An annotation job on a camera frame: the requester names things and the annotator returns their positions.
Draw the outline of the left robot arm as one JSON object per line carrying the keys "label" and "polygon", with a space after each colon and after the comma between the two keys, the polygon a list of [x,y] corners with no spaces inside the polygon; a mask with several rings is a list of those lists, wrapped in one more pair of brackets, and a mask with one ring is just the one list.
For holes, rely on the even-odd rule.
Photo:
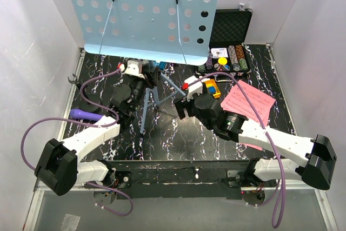
{"label": "left robot arm", "polygon": [[108,188],[116,182],[115,167],[102,160],[82,159],[132,124],[145,90],[157,86],[161,75],[157,66],[139,68],[132,62],[121,65],[119,70],[129,77],[129,83],[115,88],[109,106],[105,107],[107,113],[76,135],[61,141],[53,138],[44,146],[34,174],[58,196],[76,184],[95,182]]}

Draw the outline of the purple toy microphone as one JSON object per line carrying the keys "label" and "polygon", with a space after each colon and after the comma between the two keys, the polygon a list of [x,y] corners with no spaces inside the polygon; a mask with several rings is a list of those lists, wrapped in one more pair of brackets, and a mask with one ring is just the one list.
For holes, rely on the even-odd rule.
{"label": "purple toy microphone", "polygon": [[99,121],[103,116],[100,114],[89,113],[80,109],[71,109],[69,113],[71,118],[78,120]]}

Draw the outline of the black microphone stand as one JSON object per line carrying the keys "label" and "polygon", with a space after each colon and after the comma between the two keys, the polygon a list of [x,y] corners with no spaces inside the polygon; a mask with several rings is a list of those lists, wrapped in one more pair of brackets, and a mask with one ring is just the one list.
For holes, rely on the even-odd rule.
{"label": "black microphone stand", "polygon": [[[81,82],[79,81],[78,77],[76,74],[72,74],[73,76],[73,79],[70,79],[68,77],[68,81],[70,84],[73,84],[76,86],[76,88],[80,91],[81,88],[82,88],[82,84]],[[86,92],[86,89],[87,89],[87,85],[85,86],[85,88],[83,89],[82,93],[83,95],[88,99],[90,100],[91,102],[93,103],[96,103],[96,104],[101,104],[101,99],[95,95],[95,94],[87,94]],[[82,111],[86,111],[86,112],[89,112],[89,113],[96,113],[98,111],[100,111],[100,107],[94,105],[94,104],[91,104],[89,101],[86,101],[85,99],[81,98],[80,102],[79,102],[79,105],[78,105],[78,108]]]}

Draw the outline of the light blue music stand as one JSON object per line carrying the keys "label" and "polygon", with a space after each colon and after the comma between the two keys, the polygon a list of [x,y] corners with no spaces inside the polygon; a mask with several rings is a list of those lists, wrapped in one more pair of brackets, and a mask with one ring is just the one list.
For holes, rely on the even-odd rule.
{"label": "light blue music stand", "polygon": [[71,0],[91,54],[201,65],[217,0]]}

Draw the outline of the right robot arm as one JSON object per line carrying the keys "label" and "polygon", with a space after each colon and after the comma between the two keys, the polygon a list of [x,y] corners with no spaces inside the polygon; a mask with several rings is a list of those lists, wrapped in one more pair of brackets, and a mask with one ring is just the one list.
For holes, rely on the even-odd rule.
{"label": "right robot arm", "polygon": [[220,101],[209,94],[177,98],[174,105],[180,119],[195,117],[221,139],[252,144],[275,154],[275,159],[250,160],[244,171],[248,185],[286,179],[319,190],[330,189],[337,156],[326,136],[300,137],[262,128],[246,116],[223,110]]}

